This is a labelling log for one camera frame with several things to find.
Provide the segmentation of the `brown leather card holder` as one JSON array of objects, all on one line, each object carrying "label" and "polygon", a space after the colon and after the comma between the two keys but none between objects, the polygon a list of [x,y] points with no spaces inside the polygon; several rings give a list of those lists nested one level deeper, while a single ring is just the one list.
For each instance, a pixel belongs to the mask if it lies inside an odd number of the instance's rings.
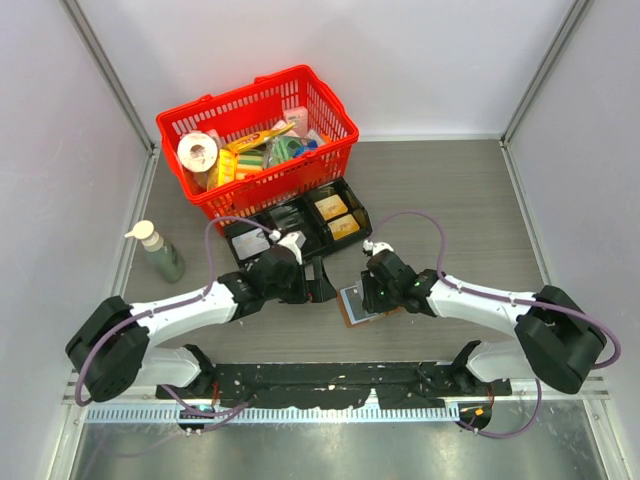
[{"label": "brown leather card holder", "polygon": [[369,313],[363,307],[363,300],[364,293],[360,281],[338,292],[337,301],[347,327],[361,326],[400,312],[400,309],[396,309],[385,313]]}]

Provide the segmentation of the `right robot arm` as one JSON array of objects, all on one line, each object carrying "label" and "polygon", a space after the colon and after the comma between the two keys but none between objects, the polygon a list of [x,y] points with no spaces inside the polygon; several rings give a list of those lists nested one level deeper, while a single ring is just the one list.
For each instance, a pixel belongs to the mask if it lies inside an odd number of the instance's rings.
[{"label": "right robot arm", "polygon": [[363,307],[371,314],[403,309],[507,335],[505,342],[470,343],[461,351],[451,380],[465,395],[494,380],[527,377],[575,394],[607,344],[602,330],[557,287],[538,293],[480,287],[432,269],[416,272],[389,249],[369,258],[360,283]]}]

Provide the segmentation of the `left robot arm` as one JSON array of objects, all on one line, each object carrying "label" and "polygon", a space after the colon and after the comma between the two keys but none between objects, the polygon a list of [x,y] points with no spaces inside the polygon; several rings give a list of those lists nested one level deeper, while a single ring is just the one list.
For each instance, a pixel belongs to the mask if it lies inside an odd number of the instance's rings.
[{"label": "left robot arm", "polygon": [[276,245],[248,267],[194,292],[141,304],[119,296],[103,300],[65,348],[79,374],[77,404],[113,400],[132,386],[206,396],[215,381],[211,360],[195,345],[168,349],[165,342],[242,319],[272,300],[297,305],[334,299],[322,259],[312,265],[314,277],[307,279],[296,253]]}]

